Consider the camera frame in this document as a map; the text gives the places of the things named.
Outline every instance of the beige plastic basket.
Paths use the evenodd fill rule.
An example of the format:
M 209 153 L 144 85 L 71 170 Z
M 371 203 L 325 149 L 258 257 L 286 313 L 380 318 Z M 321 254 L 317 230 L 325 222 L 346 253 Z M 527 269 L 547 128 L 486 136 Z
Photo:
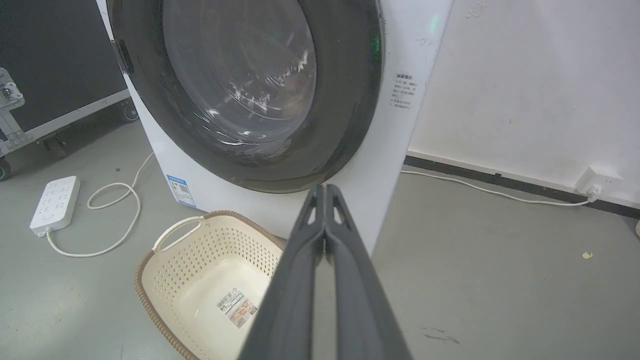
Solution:
M 198 225 L 170 245 L 178 228 Z M 151 319 L 187 360 L 235 359 L 284 243 L 231 211 L 180 221 L 156 241 L 134 285 Z

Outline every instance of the black baseboard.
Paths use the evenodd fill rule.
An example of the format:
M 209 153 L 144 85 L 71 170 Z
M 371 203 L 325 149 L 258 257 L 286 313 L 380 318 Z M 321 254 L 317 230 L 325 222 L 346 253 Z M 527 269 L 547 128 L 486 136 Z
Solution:
M 437 163 L 431 160 L 425 160 L 420 158 L 414 158 L 413 156 L 407 156 L 404 158 L 404 164 L 422 168 L 425 170 L 432 170 L 441 172 L 443 174 L 449 174 L 454 176 L 466 177 L 467 179 L 482 181 L 487 184 L 494 184 L 502 186 L 503 188 L 509 188 L 518 190 L 521 192 L 532 193 L 535 195 L 542 195 L 551 199 L 560 200 L 564 202 L 582 202 L 587 198 L 582 195 L 562 192 L 560 190 L 545 188 L 540 185 L 533 185 L 525 183 L 523 181 L 513 180 L 503 177 L 501 174 L 485 174 L 484 172 L 469 170 L 467 168 L 455 167 L 453 165 L 447 165 L 443 163 Z M 640 219 L 640 209 L 630 208 L 628 206 L 614 204 L 608 201 L 596 200 L 591 204 L 586 204 L 588 208 L 598 209 L 602 211 L 608 211 L 610 213 L 622 215 L 624 217 Z

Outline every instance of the concrete floor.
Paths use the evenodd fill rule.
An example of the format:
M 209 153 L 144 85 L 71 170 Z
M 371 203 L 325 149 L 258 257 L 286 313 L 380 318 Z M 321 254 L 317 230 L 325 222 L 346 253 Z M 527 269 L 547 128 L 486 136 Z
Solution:
M 139 124 L 98 120 L 67 131 L 75 149 L 63 160 L 47 160 L 37 145 L 8 157 L 16 175 L 0 184 L 1 359 L 182 359 L 132 285 L 158 235 L 199 213 L 173 200 L 155 161 L 138 186 L 140 220 L 116 250 L 70 259 L 29 230 L 44 185 L 72 174 L 82 181 L 79 205 L 71 226 L 53 234 L 57 244 L 93 252 L 126 230 L 132 197 L 99 211 L 86 200 L 105 184 L 130 183 L 151 149 Z M 637 359 L 640 241 L 633 226 L 593 209 L 522 204 L 402 175 L 374 265 L 416 359 Z M 593 258 L 583 259 L 585 251 Z M 330 279 L 326 270 L 321 275 Z M 324 286 L 317 314 L 332 308 Z M 317 321 L 316 341 L 327 346 L 316 346 L 315 358 L 330 359 L 335 319 Z

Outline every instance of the barcode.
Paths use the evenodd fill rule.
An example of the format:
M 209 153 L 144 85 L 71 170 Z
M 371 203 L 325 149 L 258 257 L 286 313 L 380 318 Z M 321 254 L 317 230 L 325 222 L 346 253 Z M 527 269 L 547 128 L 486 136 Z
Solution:
M 224 305 L 227 301 L 229 301 L 231 299 L 231 291 L 222 298 L 222 300 L 220 300 L 220 302 L 218 303 L 218 309 L 222 307 L 222 305 Z

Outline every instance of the label sticker inside basket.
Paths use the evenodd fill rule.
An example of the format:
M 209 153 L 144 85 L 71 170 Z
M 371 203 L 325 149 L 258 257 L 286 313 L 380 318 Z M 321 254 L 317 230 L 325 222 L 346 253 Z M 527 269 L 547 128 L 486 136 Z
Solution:
M 171 175 L 167 175 L 166 178 L 169 179 L 169 184 L 171 185 L 171 190 L 173 190 L 176 200 L 195 208 L 196 203 L 193 201 L 187 182 Z
M 240 329 L 258 311 L 248 297 L 234 288 L 218 302 L 218 309 Z

